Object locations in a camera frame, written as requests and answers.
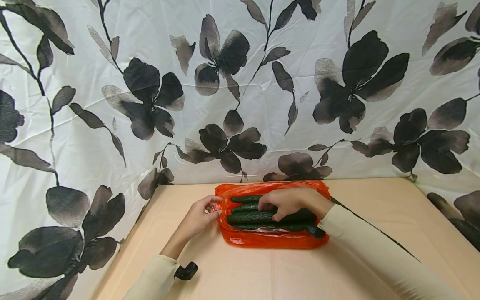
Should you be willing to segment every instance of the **orange plastic bag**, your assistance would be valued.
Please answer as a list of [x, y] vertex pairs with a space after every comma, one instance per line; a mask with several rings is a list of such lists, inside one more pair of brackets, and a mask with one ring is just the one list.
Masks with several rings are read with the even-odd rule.
[[327, 234], [322, 239], [317, 239], [306, 231], [289, 232], [283, 229], [263, 228], [254, 231], [242, 231], [230, 226], [227, 222], [227, 215], [231, 214], [232, 208], [241, 205], [232, 202], [231, 197], [264, 195], [273, 190], [300, 187], [317, 190], [323, 197], [330, 200], [328, 187], [320, 180], [269, 181], [248, 185], [221, 184], [217, 186], [215, 195], [223, 198], [223, 201], [218, 204], [218, 209], [221, 209], [223, 213], [217, 221], [225, 241], [230, 245], [249, 248], [315, 249], [325, 245], [328, 241]]

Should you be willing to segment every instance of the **sleeve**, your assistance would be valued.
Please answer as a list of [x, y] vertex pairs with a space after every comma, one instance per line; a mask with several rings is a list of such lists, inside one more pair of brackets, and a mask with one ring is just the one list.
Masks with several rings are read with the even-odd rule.
[[176, 260], [164, 256], [152, 257], [137, 282], [130, 288], [123, 300], [163, 300], [173, 285], [175, 272], [179, 264]]
[[350, 248], [401, 299], [461, 299], [421, 262], [340, 205], [334, 205], [318, 226]]

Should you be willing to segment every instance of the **white fabric backdrop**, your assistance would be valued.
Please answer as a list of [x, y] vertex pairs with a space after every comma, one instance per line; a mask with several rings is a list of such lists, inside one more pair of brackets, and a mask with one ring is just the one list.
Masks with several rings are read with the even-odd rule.
[[480, 248], [476, 0], [0, 6], [0, 299], [90, 297], [161, 184], [409, 176]]

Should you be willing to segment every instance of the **right hand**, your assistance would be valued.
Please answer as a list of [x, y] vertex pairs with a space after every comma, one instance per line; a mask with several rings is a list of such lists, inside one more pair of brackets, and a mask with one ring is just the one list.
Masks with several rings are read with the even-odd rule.
[[258, 210], [271, 210], [273, 206], [278, 207], [277, 213], [272, 218], [278, 222], [304, 207], [323, 219], [333, 205], [314, 189], [293, 188], [274, 190], [263, 195], [258, 202]]

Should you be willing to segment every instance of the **black plastic clip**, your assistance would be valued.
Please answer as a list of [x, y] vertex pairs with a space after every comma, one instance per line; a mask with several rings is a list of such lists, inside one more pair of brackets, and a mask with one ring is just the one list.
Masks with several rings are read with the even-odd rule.
[[198, 266], [194, 262], [190, 262], [186, 268], [179, 266], [174, 277], [180, 280], [190, 280], [198, 271]]

